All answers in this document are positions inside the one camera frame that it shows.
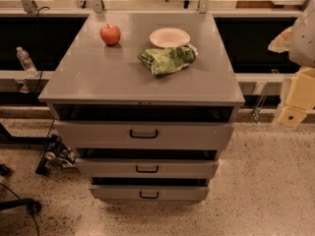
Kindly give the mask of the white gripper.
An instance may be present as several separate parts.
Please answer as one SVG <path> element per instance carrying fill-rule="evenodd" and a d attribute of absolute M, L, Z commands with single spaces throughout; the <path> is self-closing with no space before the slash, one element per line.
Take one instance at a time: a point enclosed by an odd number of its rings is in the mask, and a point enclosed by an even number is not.
<path fill-rule="evenodd" d="M 301 67 L 291 78 L 291 84 L 278 122 L 286 127 L 296 127 L 315 107 L 315 69 Z"/>

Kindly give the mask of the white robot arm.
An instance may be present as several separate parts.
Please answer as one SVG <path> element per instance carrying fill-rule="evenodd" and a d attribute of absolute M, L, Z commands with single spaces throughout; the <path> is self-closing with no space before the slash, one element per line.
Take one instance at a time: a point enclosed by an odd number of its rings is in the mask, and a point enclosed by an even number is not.
<path fill-rule="evenodd" d="M 292 27 L 282 31 L 268 46 L 276 53 L 288 52 L 289 60 L 300 66 L 284 92 L 278 125 L 298 126 L 315 107 L 315 8 L 309 4 Z"/>

